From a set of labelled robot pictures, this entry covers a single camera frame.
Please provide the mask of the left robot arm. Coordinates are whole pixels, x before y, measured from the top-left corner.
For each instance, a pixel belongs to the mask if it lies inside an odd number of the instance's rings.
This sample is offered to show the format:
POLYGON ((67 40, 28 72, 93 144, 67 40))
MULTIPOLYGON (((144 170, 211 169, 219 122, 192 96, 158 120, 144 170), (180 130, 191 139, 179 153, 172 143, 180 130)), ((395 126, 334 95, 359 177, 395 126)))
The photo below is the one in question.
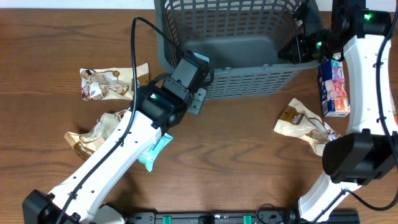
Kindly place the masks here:
POLYGON ((125 223, 102 202, 139 156, 181 122, 211 73, 209 58, 187 51, 176 69, 136 88, 120 123, 83 165, 48 194, 33 190, 23 201, 25 223, 125 223))

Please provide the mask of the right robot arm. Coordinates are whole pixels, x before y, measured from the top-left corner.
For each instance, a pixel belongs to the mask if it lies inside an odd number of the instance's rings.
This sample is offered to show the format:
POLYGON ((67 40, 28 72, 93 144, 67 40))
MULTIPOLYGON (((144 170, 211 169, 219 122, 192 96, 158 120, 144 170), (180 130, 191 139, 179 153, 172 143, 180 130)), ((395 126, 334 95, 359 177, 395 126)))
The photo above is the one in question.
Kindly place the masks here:
POLYGON ((305 1, 294 10, 304 32, 278 56, 299 63, 340 54, 348 67, 351 114, 346 135, 326 144, 323 172, 286 215, 287 223, 327 222, 346 196, 397 167, 388 71, 397 14, 371 10, 364 1, 333 1, 331 27, 324 29, 315 9, 315 1, 305 1))

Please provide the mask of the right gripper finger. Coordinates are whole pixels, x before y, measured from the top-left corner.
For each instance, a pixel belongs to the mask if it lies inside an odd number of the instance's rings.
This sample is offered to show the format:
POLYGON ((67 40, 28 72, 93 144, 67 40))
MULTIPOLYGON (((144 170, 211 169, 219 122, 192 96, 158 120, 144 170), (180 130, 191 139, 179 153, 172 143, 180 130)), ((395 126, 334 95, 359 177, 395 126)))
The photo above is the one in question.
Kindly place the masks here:
POLYGON ((291 40, 278 51, 278 57, 290 63, 295 63, 295 41, 291 40))
POLYGON ((310 16, 310 11, 311 10, 312 10, 312 7, 309 6, 308 4, 300 5, 294 11, 294 19, 296 21, 302 21, 303 25, 310 25, 312 23, 312 19, 311 19, 311 16, 310 16))

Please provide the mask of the multicolour tissue pack box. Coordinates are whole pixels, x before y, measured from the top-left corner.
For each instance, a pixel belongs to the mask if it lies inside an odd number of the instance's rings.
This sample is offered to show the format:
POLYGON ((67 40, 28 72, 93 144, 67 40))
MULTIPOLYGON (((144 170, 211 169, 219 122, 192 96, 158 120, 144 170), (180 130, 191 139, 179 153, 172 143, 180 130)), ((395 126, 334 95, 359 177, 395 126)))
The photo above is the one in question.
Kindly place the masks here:
POLYGON ((350 113, 345 90, 343 62, 328 59, 317 67, 322 114, 325 117, 343 118, 350 113))

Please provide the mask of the dark grey plastic basket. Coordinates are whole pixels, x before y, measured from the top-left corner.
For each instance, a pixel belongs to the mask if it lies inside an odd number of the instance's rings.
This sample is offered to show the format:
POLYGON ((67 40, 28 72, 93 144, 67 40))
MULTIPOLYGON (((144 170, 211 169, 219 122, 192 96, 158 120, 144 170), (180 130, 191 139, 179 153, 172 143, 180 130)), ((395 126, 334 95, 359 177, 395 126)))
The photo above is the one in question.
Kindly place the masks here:
POLYGON ((172 73, 182 50, 204 55, 215 71, 206 97, 270 95, 318 61, 278 57, 302 28, 293 17, 299 0, 155 1, 158 59, 172 73))

